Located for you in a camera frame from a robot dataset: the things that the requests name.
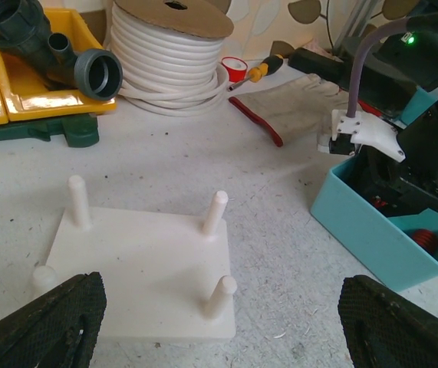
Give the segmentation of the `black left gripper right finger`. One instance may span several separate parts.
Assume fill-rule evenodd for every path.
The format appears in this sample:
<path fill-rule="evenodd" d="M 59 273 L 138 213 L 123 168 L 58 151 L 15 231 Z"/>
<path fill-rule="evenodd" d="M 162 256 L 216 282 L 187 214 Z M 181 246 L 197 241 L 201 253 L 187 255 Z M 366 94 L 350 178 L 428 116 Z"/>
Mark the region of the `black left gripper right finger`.
<path fill-rule="evenodd" d="M 438 318 L 368 276 L 344 279 L 338 314 L 355 367 L 438 367 Z"/>

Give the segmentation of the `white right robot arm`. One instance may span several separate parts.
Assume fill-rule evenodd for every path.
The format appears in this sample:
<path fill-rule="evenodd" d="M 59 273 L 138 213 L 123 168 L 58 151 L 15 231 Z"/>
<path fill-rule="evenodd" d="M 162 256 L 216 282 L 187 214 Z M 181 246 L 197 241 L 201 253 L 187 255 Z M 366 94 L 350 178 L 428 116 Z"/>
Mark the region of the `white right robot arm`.
<path fill-rule="evenodd" d="M 368 51 L 385 38 L 382 59 L 417 86 L 438 88 L 438 1 L 421 1 L 405 18 L 365 37 L 351 71 L 347 118 L 355 118 L 362 69 Z M 348 177 L 351 188 L 386 217 L 438 212 L 438 100 L 395 134 L 395 156 L 362 143 Z"/>

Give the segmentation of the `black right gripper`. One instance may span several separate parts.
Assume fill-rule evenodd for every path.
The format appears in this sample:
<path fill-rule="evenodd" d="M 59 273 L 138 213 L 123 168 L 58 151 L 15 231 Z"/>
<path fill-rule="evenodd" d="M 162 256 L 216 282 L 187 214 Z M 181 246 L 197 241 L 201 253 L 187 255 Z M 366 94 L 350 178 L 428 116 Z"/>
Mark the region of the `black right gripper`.
<path fill-rule="evenodd" d="M 388 202 L 376 209 L 388 218 L 418 215 L 427 209 L 438 212 L 438 178 L 428 179 L 372 147 L 362 148 L 354 157 L 351 188 L 369 203 L 373 196 Z"/>

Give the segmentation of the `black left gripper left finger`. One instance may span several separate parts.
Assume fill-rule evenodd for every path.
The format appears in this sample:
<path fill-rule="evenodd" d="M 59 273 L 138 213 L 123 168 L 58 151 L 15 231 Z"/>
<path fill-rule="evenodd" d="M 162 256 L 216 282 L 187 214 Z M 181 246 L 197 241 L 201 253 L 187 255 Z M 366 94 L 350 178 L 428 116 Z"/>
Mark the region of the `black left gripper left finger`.
<path fill-rule="evenodd" d="M 0 367 L 88 367 L 107 307 L 98 272 L 78 274 L 0 320 Z"/>

